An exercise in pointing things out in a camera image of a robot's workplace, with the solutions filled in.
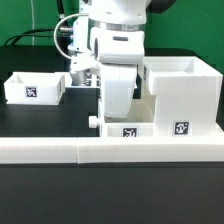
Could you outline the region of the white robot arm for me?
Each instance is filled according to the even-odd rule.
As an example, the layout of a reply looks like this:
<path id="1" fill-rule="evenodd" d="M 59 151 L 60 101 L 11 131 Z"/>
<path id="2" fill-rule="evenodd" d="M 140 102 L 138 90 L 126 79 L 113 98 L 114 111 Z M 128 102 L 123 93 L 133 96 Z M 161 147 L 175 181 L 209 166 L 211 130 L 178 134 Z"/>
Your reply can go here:
<path id="1" fill-rule="evenodd" d="M 149 13 L 161 14 L 176 0 L 85 0 L 85 23 L 74 30 L 82 43 L 71 56 L 74 79 L 86 70 L 101 80 L 101 108 L 109 118 L 129 113 L 137 68 L 143 62 L 144 27 Z"/>

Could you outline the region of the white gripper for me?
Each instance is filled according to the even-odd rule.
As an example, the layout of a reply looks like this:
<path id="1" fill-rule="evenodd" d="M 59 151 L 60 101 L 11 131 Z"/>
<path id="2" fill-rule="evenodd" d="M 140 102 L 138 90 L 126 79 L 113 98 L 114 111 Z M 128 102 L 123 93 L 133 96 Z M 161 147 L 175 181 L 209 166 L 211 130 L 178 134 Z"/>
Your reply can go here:
<path id="1" fill-rule="evenodd" d="M 105 117 L 129 113 L 137 77 L 136 65 L 100 65 L 101 102 Z"/>

